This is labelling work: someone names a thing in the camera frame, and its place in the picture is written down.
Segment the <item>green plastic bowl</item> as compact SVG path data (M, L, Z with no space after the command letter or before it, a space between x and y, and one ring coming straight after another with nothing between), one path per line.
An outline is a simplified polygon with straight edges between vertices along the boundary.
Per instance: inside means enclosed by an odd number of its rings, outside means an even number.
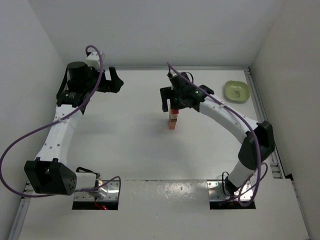
M242 81L227 81L223 88L227 100L236 103L245 103L250 98L249 86Z

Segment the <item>orange cube block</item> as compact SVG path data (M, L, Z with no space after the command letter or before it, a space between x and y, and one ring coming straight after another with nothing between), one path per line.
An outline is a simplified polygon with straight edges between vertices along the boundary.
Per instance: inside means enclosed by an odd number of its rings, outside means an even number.
M175 122L170 122L170 123L169 123L169 129L170 129L170 130L174 130L175 127L176 127L176 123L175 123Z

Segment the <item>natural wood cube block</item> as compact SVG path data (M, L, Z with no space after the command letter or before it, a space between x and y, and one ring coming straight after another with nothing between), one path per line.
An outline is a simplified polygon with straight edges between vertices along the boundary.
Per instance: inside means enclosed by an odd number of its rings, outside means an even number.
M178 118L178 114L170 114L170 115L169 115L169 118L170 118L171 120L177 119L177 118Z

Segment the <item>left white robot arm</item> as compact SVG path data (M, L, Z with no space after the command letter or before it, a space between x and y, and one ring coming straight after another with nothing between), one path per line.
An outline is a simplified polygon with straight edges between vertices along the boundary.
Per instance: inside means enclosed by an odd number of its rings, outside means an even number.
M118 93L124 82L115 67L109 68L110 79L85 62L75 61L67 65L64 78L56 94L56 107L43 147L34 160L24 165L27 178L37 194L67 195L87 190L96 191L100 174L78 167L68 167L69 146L79 120L85 113L87 98L97 87L102 93Z

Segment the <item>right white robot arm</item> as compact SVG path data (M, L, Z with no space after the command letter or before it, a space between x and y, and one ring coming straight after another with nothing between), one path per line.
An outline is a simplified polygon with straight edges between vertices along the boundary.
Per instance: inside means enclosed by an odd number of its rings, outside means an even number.
M169 107L174 110L194 109L216 121L241 144L238 162L222 182L223 195L234 195L275 150L272 125L266 120L257 122L244 117L224 104L211 88L196 86L186 72L169 72L167 77L171 85L160 89L163 112L168 112Z

